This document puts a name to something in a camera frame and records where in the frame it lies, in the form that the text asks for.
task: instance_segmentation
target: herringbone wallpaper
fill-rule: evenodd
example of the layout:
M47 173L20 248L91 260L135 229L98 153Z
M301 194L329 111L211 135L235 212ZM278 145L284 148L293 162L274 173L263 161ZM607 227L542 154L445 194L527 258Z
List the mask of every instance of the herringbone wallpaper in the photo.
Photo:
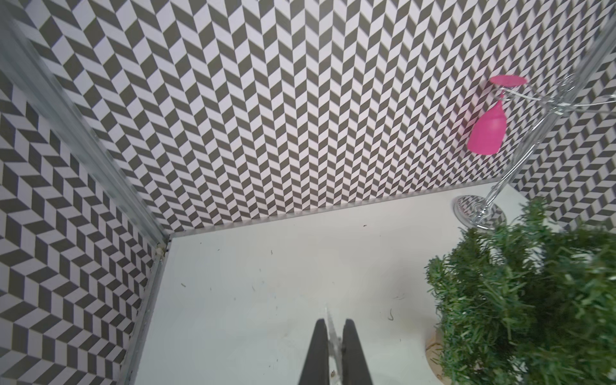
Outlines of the herringbone wallpaper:
M168 232L495 177L487 78L572 71L611 0L13 0Z
M614 93L616 51L605 57L577 102L603 101ZM519 191L546 197L563 227L583 221L616 231L616 115L573 113L560 119L531 159L518 177Z
M111 384L152 247L0 72L0 384Z

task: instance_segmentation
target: metal frame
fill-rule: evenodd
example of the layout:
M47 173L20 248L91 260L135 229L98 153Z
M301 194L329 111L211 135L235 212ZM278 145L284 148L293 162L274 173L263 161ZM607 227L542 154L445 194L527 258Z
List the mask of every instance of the metal frame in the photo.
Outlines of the metal frame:
M36 111L49 121L54 134L68 145L75 158L92 174L139 233L152 246L165 243L168 235L162 225L116 167L106 149L101 147L92 128L15 25L4 0L0 0L0 68L25 93Z

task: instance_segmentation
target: green artificial plant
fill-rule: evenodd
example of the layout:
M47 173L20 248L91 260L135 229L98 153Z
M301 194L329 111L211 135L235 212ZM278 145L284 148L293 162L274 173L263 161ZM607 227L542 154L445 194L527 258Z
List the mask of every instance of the green artificial plant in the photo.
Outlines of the green artificial plant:
M552 232L541 201L521 222L467 230L428 264L455 384L615 384L616 235Z

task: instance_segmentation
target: pink cup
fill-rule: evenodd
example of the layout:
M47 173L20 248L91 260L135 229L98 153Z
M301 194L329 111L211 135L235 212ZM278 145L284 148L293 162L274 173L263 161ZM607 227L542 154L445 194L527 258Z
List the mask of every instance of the pink cup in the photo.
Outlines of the pink cup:
M499 100L477 120L466 146L476 154L496 154L503 145L506 131L507 116L503 110L503 102Z

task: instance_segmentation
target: wooden base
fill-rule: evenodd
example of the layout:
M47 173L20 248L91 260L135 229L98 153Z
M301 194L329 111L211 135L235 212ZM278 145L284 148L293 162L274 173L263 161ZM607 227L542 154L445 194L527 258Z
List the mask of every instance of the wooden base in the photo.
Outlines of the wooden base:
M440 353L443 350L442 341L443 333L441 332L441 330L434 330L434 334L432 334L430 339L426 341L426 359L428 360L428 365L430 365L430 369L432 369L432 372L434 373L436 378L438 378L439 381L442 382L444 385L452 385L452 379L449 377L445 377L443 375L443 368L435 362L438 362Z

